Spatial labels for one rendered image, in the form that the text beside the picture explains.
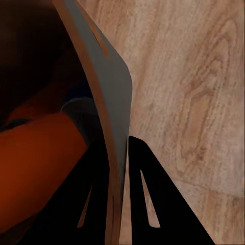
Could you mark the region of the trash can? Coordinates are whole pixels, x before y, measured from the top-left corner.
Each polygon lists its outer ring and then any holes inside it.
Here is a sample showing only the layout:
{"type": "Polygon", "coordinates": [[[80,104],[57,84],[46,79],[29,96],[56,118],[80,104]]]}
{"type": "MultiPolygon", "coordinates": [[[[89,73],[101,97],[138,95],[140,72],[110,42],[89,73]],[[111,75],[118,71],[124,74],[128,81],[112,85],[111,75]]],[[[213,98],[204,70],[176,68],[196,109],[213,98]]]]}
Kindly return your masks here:
{"type": "MultiPolygon", "coordinates": [[[[105,245],[119,245],[133,88],[130,71],[78,0],[0,0],[0,132],[19,105],[56,79],[75,81],[82,69],[109,160],[105,245]]],[[[77,228],[84,223],[91,189],[77,228]]],[[[0,245],[17,245],[40,212],[0,234],[0,245]]]]}

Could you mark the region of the can of soda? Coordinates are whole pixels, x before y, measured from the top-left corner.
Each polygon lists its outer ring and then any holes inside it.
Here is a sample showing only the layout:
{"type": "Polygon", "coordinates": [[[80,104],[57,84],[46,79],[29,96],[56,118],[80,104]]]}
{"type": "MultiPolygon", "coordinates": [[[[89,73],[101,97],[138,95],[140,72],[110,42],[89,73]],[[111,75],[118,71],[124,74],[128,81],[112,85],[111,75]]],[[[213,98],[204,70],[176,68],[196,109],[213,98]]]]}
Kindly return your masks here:
{"type": "Polygon", "coordinates": [[[52,81],[10,113],[4,131],[59,111],[64,96],[74,82],[70,78],[52,81]]]}
{"type": "Polygon", "coordinates": [[[43,210],[95,141],[68,110],[0,132],[0,234],[43,210]]]}
{"type": "Polygon", "coordinates": [[[68,110],[81,116],[90,126],[97,140],[104,138],[96,104],[83,69],[64,96],[60,110],[68,110]]]}

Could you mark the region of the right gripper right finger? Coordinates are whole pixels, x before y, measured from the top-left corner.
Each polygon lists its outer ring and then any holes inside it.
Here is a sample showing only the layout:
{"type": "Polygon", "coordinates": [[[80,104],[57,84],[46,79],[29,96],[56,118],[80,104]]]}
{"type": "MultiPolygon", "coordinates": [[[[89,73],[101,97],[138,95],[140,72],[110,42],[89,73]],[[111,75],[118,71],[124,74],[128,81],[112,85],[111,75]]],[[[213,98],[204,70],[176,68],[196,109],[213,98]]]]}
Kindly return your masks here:
{"type": "Polygon", "coordinates": [[[149,146],[129,136],[132,245],[215,245],[149,146]],[[160,228],[149,225],[142,170],[160,228]]]}

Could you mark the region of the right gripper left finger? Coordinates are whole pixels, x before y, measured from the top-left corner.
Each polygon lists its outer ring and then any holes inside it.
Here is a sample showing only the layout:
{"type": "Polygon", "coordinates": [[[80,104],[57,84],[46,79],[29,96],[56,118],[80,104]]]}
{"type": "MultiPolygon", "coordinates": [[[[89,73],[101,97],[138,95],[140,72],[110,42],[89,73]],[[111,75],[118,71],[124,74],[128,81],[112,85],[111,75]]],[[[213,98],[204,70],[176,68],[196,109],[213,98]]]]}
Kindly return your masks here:
{"type": "Polygon", "coordinates": [[[105,245],[109,170],[101,138],[85,152],[17,245],[105,245]],[[84,223],[77,228],[90,189],[84,223]]]}

